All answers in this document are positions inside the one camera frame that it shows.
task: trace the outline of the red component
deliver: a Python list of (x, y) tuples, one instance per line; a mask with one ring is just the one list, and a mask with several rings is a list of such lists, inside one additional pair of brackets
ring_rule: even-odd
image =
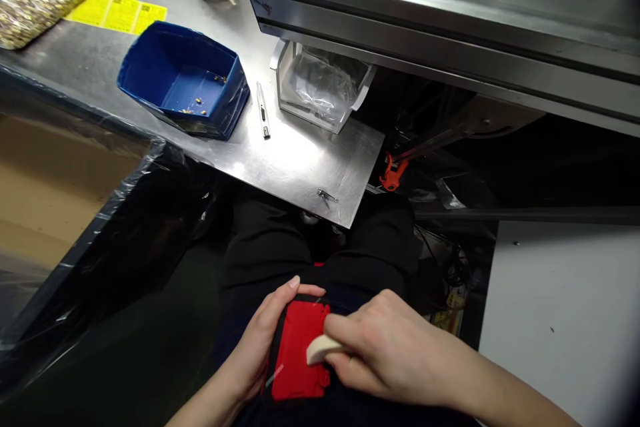
[(320, 303), (294, 300), (289, 304), (271, 389), (275, 401), (325, 395), (329, 371), (322, 364), (307, 365), (307, 347), (323, 333), (329, 312), (330, 307)]
[(380, 182), (382, 182), (382, 186), (387, 191), (394, 191), (400, 186), (400, 177), (405, 173), (405, 169), (407, 165), (409, 165), (409, 160), (403, 160), (398, 165), (398, 168), (394, 171), (391, 166), (392, 159), (391, 154), (387, 152), (387, 170), (385, 174), (380, 177)]

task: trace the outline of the yellow sticker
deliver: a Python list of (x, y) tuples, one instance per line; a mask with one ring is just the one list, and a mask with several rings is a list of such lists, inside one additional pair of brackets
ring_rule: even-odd
[(165, 7), (138, 0), (85, 0), (65, 19), (140, 35), (150, 24), (166, 16)]

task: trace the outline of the fingernail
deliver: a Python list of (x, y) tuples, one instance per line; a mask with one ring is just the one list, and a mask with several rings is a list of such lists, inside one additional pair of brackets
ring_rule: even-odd
[(289, 280), (289, 287), (296, 288), (298, 285), (300, 285), (300, 276), (295, 276)]

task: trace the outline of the black pants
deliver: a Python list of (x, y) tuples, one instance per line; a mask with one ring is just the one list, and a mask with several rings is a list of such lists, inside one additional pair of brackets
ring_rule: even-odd
[(300, 275), (303, 284), (344, 286), (373, 297), (385, 288), (405, 297), (419, 246), (413, 210), (395, 194), (365, 194), (343, 250), (315, 267), (301, 233), (299, 209), (246, 185), (233, 204), (233, 231), (225, 258), (221, 311), (257, 305)]

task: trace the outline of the orange handle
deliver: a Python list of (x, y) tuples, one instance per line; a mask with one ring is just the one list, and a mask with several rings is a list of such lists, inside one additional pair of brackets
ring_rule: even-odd
[(387, 191), (394, 191), (400, 186), (400, 177), (405, 173), (405, 169), (409, 165), (409, 160), (403, 160), (396, 170), (393, 170), (391, 166), (391, 154), (387, 152), (387, 170), (385, 174), (380, 177), (382, 186)]

